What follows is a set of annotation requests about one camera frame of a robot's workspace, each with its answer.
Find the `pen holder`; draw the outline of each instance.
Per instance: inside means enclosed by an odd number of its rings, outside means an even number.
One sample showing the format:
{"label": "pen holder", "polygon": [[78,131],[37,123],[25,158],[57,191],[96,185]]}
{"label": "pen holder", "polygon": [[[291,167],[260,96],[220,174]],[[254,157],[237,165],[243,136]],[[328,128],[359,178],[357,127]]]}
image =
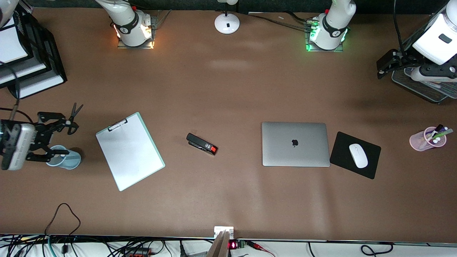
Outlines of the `pen holder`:
{"label": "pen holder", "polygon": [[409,144],[414,150],[422,152],[427,149],[442,147],[446,144],[446,136],[441,137],[441,140],[438,143],[434,144],[432,140],[427,141],[427,138],[431,137],[431,132],[435,130],[436,127],[428,127],[424,131],[421,131],[417,134],[412,135],[409,138]]}
{"label": "pen holder", "polygon": [[81,162],[81,155],[79,153],[72,150],[68,150],[63,145],[55,145],[51,147],[51,150],[67,150],[68,152],[70,152],[69,154],[64,156],[56,155],[53,158],[51,158],[51,160],[46,163],[51,167],[60,167],[67,170],[73,170]]}

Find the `tabletop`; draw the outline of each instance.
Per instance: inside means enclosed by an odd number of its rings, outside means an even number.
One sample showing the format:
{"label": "tabletop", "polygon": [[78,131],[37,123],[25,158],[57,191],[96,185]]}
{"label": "tabletop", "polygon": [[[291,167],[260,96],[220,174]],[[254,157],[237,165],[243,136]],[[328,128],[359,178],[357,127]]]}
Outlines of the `tabletop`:
{"label": "tabletop", "polygon": [[[457,102],[431,104],[377,79],[376,61],[398,46],[391,15],[355,15],[344,52],[318,53],[303,32],[242,14],[236,33],[220,34],[219,14],[172,11],[154,49],[125,50],[103,9],[36,9],[68,82],[19,109],[36,120],[84,104],[79,130],[51,144],[79,148],[83,160],[70,171],[27,162],[0,172],[0,232],[43,233],[66,202],[82,221],[76,234],[209,237],[227,225],[243,238],[457,242],[457,139],[424,152],[409,145],[429,126],[456,127]],[[427,16],[398,19],[406,37]],[[6,88],[0,99],[14,104]],[[120,192],[95,134],[135,112],[166,167]],[[326,123],[330,150],[339,131],[381,146],[375,179],[335,165],[262,166],[264,121]],[[189,146],[189,132],[218,153]],[[76,225],[63,209],[49,232]]]}

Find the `laptop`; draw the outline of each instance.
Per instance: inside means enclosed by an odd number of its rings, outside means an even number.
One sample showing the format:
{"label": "laptop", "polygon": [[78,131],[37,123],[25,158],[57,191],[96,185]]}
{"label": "laptop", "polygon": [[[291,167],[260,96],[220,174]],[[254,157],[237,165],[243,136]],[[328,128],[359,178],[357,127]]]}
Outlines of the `laptop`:
{"label": "laptop", "polygon": [[325,123],[263,122],[263,166],[330,167]]}

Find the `computer mouse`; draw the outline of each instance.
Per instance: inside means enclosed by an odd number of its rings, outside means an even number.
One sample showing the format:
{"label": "computer mouse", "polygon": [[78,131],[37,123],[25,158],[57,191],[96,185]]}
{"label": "computer mouse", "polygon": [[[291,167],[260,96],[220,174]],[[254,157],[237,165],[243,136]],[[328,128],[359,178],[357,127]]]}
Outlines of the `computer mouse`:
{"label": "computer mouse", "polygon": [[354,159],[357,168],[362,169],[368,166],[367,155],[359,144],[351,144],[349,146],[349,151],[351,152],[352,158]]}

